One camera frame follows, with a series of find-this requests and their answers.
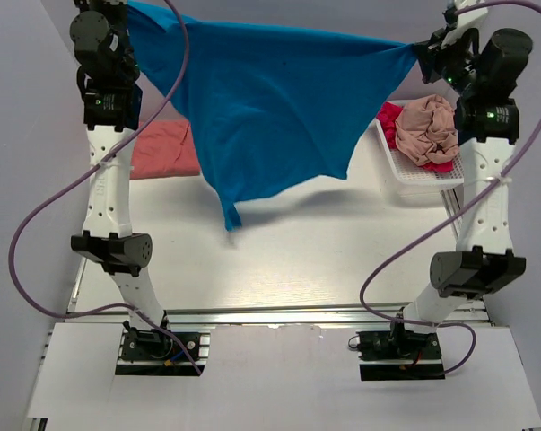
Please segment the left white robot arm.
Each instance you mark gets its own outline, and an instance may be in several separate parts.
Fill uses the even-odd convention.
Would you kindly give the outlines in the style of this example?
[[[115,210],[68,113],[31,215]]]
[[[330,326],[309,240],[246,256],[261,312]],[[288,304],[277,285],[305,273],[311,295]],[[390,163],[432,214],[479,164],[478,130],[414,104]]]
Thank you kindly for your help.
[[[129,181],[139,125],[140,72],[127,34],[124,1],[78,1],[70,24],[77,85],[83,100],[83,123],[90,146],[88,209],[73,251],[99,265],[128,304],[127,327],[152,330],[165,323],[148,265],[153,242],[134,233],[129,210]]]

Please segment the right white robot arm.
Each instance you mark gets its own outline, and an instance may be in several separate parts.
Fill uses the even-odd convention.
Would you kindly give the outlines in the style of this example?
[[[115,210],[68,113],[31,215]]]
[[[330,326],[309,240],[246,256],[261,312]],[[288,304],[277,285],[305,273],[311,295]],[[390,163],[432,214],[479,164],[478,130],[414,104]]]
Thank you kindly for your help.
[[[460,305],[493,294],[520,277],[525,259],[515,255],[509,230],[509,179],[502,172],[519,138],[519,109],[511,98],[533,48],[514,29],[493,33],[478,47],[476,29],[450,45],[439,30],[414,52],[427,84],[446,82],[458,95],[454,125],[464,171],[464,204],[454,251],[436,253],[430,283],[401,312],[408,332],[430,334]]]

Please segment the blue t-shirt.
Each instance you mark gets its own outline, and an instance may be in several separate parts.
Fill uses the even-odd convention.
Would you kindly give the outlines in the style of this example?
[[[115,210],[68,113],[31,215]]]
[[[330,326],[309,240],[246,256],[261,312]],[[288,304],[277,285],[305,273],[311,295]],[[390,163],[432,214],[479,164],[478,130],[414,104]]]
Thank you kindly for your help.
[[[363,131],[416,61],[393,40],[178,19],[138,2],[127,16],[141,72],[190,124],[227,230],[241,224],[239,202],[345,179]]]

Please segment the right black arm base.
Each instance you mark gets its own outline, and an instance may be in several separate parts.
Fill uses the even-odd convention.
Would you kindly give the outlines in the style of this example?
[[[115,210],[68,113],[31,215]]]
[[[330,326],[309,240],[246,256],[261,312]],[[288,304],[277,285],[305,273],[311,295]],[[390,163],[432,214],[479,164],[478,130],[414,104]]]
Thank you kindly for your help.
[[[435,333],[396,335],[390,330],[360,331],[348,339],[347,346],[359,354],[362,382],[445,379]]]

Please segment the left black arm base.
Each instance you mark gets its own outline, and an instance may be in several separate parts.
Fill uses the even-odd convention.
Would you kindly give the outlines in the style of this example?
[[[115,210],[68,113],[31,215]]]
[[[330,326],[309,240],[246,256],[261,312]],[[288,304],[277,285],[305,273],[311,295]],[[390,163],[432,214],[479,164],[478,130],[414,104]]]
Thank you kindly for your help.
[[[124,331],[115,367],[116,376],[198,377],[178,343],[168,337],[134,330]],[[200,371],[205,369],[210,335],[200,332],[175,332]]]

